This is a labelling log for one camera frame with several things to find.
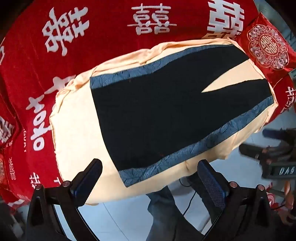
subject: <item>metal screw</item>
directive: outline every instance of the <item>metal screw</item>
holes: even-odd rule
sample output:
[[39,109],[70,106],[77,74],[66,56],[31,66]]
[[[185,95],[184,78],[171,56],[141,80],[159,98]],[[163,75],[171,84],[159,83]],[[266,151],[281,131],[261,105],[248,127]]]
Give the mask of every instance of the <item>metal screw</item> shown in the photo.
[[38,184],[38,185],[35,187],[36,190],[40,190],[41,188],[42,188],[42,185],[41,185],[41,184]]
[[237,183],[236,183],[236,182],[230,182],[230,186],[231,186],[232,188],[236,188],[236,187],[237,187]]
[[259,189],[260,191],[264,191],[264,190],[265,190],[265,187],[264,187],[263,185],[258,185],[258,189]]
[[63,187],[66,188],[66,187],[70,186],[70,184],[71,184],[70,181],[64,181],[62,185],[63,185]]

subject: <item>blue patterned border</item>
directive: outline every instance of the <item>blue patterned border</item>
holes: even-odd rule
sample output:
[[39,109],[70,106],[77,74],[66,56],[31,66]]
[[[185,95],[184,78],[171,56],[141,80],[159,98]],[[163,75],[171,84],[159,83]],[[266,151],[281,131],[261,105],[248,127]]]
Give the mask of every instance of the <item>blue patterned border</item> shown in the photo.
[[119,171],[119,175],[126,187],[148,179],[166,169],[169,169],[170,167],[195,157],[218,145],[222,141],[246,127],[247,124],[253,121],[258,115],[262,113],[262,111],[264,111],[273,103],[274,99],[272,96],[270,96],[251,110],[241,114],[240,116],[223,125],[221,128],[213,131],[201,141],[189,145],[173,154],[170,154],[149,167],[130,168]]
[[90,87],[91,87],[91,89],[101,88],[101,87],[105,87],[110,84],[122,81],[122,80],[127,80],[129,78],[135,78],[135,77],[139,77],[142,75],[151,74],[151,73],[161,69],[162,67],[164,67],[168,63],[174,61],[175,59],[183,57],[187,54],[198,52],[198,51],[205,50],[205,49],[210,49],[210,48],[230,47],[230,46],[233,46],[233,44],[203,45],[200,47],[189,47],[183,51],[165,56],[165,57],[163,57],[159,60],[156,60],[150,64],[146,64],[146,65],[132,68],[132,69],[126,69],[126,70],[119,71],[119,72],[112,73],[112,74],[102,74],[102,75],[98,75],[95,77],[91,77],[90,78]]

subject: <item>black fabric panel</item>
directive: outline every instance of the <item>black fabric panel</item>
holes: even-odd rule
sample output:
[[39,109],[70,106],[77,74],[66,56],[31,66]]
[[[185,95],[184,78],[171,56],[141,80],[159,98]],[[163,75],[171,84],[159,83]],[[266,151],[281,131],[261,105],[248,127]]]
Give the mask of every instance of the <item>black fabric panel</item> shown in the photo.
[[118,171],[154,164],[271,96],[266,80],[201,93],[247,59],[235,46],[206,49],[152,74],[92,89],[102,136]]

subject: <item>jeans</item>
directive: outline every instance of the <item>jeans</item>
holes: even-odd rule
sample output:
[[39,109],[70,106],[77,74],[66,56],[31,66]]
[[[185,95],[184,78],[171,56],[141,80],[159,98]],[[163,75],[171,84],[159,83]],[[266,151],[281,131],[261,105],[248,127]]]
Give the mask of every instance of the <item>jeans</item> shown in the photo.
[[[202,199],[213,223],[220,215],[221,209],[214,205],[197,172],[188,177],[188,182]],[[153,216],[153,224],[146,241],[202,240],[203,235],[185,219],[177,208],[168,186],[147,196],[151,200],[148,211]]]
[[182,215],[168,186],[147,194],[153,224],[146,241],[199,241],[203,235]]

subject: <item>tiled floor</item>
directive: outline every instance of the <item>tiled floor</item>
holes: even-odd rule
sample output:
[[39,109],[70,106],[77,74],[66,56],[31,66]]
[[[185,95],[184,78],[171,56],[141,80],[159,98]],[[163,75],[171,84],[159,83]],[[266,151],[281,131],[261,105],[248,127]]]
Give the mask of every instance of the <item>tiled floor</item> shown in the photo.
[[[285,112],[267,126],[268,128],[296,128],[296,114],[293,110]],[[277,145],[279,141],[264,138],[262,133],[253,134],[247,142],[261,146]],[[261,169],[256,161],[240,156],[235,149],[227,160],[211,163],[216,171],[221,172],[228,181],[235,180],[240,186],[255,187],[257,184],[268,185],[269,180],[261,179]],[[193,195],[190,187],[183,187],[177,181],[170,185],[176,204],[184,212]],[[152,225],[152,216],[147,207],[149,198],[138,196],[117,202],[108,202],[98,206],[84,206],[81,214],[101,241],[145,241]],[[75,240],[58,210],[68,237]],[[185,215],[187,220],[201,230],[209,219],[206,208],[196,195]]]

